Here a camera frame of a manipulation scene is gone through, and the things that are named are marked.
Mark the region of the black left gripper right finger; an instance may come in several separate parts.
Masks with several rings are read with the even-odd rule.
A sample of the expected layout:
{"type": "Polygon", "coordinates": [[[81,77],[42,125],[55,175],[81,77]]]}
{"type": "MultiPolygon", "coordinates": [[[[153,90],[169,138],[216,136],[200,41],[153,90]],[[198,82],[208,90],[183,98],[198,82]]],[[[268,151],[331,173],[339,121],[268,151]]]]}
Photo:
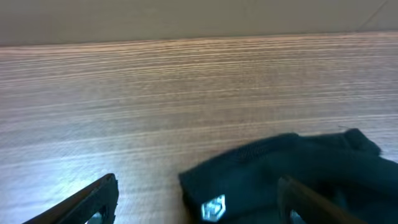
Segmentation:
{"type": "Polygon", "coordinates": [[[292,177],[278,180],[277,204],[280,222],[291,224],[296,213],[305,223],[363,224],[364,221],[344,211],[325,197],[292,177]]]}

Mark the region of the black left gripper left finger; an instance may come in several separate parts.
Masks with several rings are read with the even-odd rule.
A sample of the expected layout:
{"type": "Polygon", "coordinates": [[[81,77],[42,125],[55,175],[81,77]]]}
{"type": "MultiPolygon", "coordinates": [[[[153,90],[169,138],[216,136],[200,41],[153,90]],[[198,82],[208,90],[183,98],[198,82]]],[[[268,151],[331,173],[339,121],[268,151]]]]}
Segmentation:
{"type": "Polygon", "coordinates": [[[118,197],[118,180],[108,173],[25,224],[113,224],[118,197]]]}

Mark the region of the black t-shirt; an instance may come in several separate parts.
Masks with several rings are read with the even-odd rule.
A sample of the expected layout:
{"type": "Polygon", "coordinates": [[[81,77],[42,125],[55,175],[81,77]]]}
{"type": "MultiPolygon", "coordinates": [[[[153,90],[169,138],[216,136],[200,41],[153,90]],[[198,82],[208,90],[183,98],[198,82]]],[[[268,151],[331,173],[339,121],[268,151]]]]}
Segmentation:
{"type": "Polygon", "coordinates": [[[281,134],[182,172],[183,201],[198,223],[279,223],[277,184],[290,176],[368,223],[397,222],[397,163],[360,130],[281,134]]]}

